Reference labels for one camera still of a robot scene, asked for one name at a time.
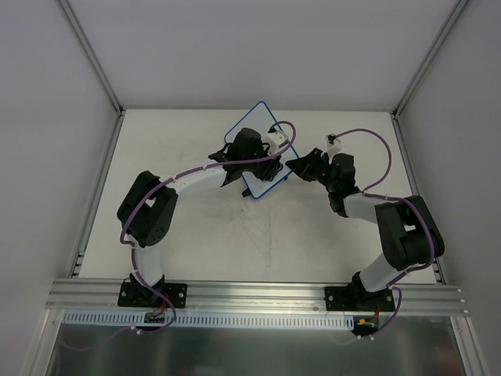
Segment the blue framed whiteboard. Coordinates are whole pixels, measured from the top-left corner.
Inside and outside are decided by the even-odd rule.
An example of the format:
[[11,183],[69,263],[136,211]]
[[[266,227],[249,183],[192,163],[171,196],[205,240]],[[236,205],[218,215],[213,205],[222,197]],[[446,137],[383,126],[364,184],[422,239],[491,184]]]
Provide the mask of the blue framed whiteboard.
[[[236,138],[236,134],[242,128],[251,128],[256,132],[259,132],[262,139],[265,139],[265,135],[268,133],[270,127],[276,122],[277,120],[267,103],[260,101],[256,103],[233,127],[231,127],[230,130],[227,131],[223,140],[225,143],[231,143]],[[242,180],[249,191],[250,196],[255,200],[258,200],[264,197],[273,188],[278,186],[282,181],[285,181],[292,173],[285,163],[297,158],[299,158],[299,155],[294,146],[282,154],[279,162],[283,165],[283,168],[271,182],[261,181],[251,172],[244,172]]]

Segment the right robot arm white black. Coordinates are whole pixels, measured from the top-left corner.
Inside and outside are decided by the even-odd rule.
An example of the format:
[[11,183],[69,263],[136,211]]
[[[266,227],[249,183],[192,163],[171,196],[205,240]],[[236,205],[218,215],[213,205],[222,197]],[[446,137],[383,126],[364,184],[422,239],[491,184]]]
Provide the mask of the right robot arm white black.
[[353,156],[327,157],[319,149],[287,162],[300,179],[326,188],[331,209],[343,218],[377,226],[381,254],[355,273],[343,288],[326,287],[326,309],[385,312],[394,310],[390,287],[407,273],[428,267],[445,252],[445,242],[419,195],[386,198],[362,192],[355,183]]

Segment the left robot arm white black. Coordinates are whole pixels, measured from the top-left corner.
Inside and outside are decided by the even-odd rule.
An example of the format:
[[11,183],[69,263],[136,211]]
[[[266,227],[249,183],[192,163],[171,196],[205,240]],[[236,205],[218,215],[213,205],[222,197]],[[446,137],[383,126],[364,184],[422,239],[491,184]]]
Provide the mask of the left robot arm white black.
[[251,128],[242,128],[235,139],[210,154],[199,167],[162,181],[152,172],[140,173],[117,211],[121,223],[120,242],[132,249],[132,282],[136,296],[148,306],[164,295],[164,273],[157,244],[167,235],[180,198],[200,191],[226,186],[249,172],[270,182],[281,171],[280,158],[295,140],[273,125],[265,137]]

